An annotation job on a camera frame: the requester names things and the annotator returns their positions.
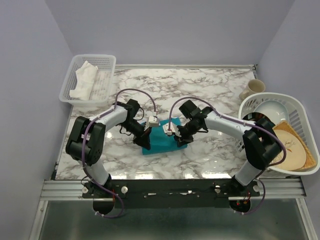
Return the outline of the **teal t shirt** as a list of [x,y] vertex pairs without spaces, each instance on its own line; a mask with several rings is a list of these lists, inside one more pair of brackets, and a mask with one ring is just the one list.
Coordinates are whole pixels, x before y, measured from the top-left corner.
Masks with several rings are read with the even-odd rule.
[[177,142],[173,136],[167,136],[163,130],[163,125],[166,125],[169,122],[168,119],[161,120],[159,127],[153,127],[149,135],[150,140],[150,150],[142,148],[142,154],[144,156],[168,153],[178,150],[186,149],[188,146],[183,145],[178,147]]

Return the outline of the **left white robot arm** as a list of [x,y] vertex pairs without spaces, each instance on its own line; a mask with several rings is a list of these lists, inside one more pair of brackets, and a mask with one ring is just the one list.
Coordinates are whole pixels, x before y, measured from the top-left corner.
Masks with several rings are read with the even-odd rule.
[[120,126],[133,135],[134,144],[145,150],[151,149],[152,128],[135,119],[140,108],[134,99],[127,103],[117,102],[100,116],[93,119],[80,116],[73,124],[65,152],[81,164],[92,181],[96,181],[93,191],[101,198],[107,197],[112,191],[112,177],[101,161],[108,130]]

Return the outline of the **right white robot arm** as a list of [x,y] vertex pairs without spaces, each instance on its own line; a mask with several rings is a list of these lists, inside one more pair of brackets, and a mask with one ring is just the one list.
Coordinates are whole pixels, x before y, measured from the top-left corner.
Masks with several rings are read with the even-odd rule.
[[228,187],[230,191],[241,196],[248,190],[248,185],[267,167],[272,161],[283,154],[282,161],[286,158],[286,148],[276,136],[271,124],[265,120],[244,121],[229,115],[219,113],[210,104],[200,109],[190,99],[184,102],[179,111],[188,119],[185,125],[168,124],[167,129],[173,133],[178,147],[182,147],[194,141],[193,136],[204,130],[222,132],[243,143],[246,161],[240,170],[231,178]]

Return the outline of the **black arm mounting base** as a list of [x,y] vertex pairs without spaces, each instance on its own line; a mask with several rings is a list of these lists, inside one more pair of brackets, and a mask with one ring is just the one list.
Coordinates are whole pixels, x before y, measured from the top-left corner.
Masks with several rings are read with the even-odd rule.
[[129,209],[229,208],[247,212],[249,200],[259,197],[258,183],[241,186],[231,178],[216,179],[113,179],[105,188],[89,181],[82,198],[102,217],[121,216]]

